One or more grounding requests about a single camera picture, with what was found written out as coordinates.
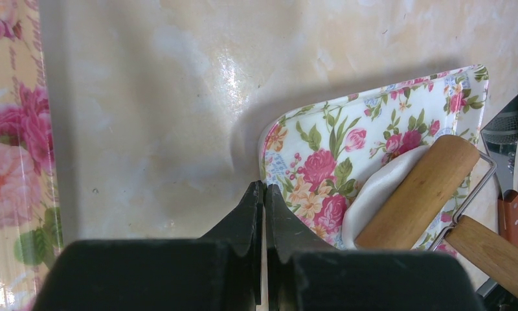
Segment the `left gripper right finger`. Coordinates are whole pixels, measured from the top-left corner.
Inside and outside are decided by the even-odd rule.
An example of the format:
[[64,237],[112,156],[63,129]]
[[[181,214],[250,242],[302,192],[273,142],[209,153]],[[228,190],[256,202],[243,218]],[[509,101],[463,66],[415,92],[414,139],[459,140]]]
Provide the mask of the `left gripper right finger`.
[[463,267],[436,251],[340,251],[265,188],[270,310],[483,310]]

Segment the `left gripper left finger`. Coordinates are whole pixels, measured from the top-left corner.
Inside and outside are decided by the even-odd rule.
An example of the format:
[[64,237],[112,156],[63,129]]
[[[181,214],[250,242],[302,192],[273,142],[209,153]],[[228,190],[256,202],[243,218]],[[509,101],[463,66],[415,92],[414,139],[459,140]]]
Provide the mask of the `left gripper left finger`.
[[264,186],[199,238],[79,240],[51,268],[35,310],[254,310],[261,302]]

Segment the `white dough piece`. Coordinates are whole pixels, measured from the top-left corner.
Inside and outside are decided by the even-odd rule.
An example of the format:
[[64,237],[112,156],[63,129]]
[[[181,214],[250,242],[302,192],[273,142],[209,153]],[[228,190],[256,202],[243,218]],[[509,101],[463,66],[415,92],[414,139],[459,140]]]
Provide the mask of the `white dough piece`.
[[355,239],[360,232],[429,149],[427,145],[414,148],[388,162],[367,179],[343,217],[341,240],[344,250],[356,248]]

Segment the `wooden double-ended rolling pin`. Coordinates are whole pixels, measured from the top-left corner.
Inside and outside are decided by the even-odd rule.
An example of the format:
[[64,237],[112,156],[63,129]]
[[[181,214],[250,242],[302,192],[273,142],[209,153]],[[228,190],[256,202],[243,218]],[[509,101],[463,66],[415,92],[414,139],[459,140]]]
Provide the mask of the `wooden double-ended rolling pin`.
[[365,249],[409,250],[479,160],[490,170],[453,215],[437,240],[445,240],[473,265],[518,298],[518,248],[464,210],[492,177],[496,163],[467,140],[443,135],[428,148],[352,241]]

